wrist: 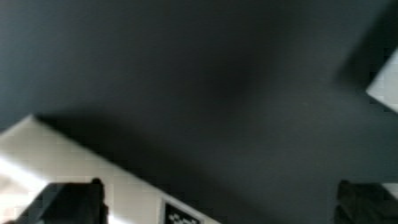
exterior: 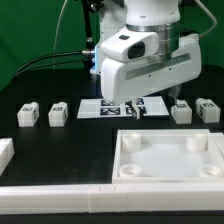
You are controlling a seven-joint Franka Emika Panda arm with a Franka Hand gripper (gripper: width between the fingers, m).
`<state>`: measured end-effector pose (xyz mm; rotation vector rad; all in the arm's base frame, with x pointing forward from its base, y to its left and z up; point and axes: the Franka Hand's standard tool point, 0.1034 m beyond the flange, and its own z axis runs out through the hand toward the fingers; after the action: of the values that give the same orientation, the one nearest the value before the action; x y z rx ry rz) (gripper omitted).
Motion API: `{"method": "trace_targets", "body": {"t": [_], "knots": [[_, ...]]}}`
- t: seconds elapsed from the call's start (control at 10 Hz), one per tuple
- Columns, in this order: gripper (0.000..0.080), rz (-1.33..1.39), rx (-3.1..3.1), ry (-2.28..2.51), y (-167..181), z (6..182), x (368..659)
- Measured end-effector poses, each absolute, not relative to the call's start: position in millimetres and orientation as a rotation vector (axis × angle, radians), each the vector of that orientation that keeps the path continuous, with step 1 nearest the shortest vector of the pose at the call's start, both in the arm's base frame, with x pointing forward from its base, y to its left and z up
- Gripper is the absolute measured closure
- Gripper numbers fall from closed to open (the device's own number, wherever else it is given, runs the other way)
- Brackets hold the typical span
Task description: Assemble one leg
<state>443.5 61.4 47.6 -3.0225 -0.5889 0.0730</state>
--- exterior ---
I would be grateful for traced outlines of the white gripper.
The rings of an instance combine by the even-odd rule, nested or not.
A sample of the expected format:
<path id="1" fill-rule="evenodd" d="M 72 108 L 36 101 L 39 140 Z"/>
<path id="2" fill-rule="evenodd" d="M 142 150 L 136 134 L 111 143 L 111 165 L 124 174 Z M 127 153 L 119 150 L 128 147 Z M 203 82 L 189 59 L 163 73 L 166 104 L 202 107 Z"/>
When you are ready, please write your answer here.
<path id="1" fill-rule="evenodd" d="M 160 52 L 158 32 L 135 32 L 127 28 L 105 40 L 101 50 L 102 96 L 115 105 L 170 88 L 169 96 L 177 99 L 182 83 L 201 73 L 201 52 L 197 33 L 177 37 L 177 50 Z M 135 101 L 133 117 L 143 115 Z"/>

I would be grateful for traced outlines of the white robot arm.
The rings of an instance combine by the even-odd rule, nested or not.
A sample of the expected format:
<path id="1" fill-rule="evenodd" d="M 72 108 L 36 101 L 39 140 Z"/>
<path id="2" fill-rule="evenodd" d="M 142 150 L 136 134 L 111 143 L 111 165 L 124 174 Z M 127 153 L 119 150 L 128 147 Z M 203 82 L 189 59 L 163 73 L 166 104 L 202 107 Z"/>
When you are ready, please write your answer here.
<path id="1" fill-rule="evenodd" d="M 181 0 L 102 0 L 100 40 L 93 74 L 104 99 L 130 105 L 141 116 L 137 99 L 179 85 L 201 73 L 199 35 L 179 31 Z"/>

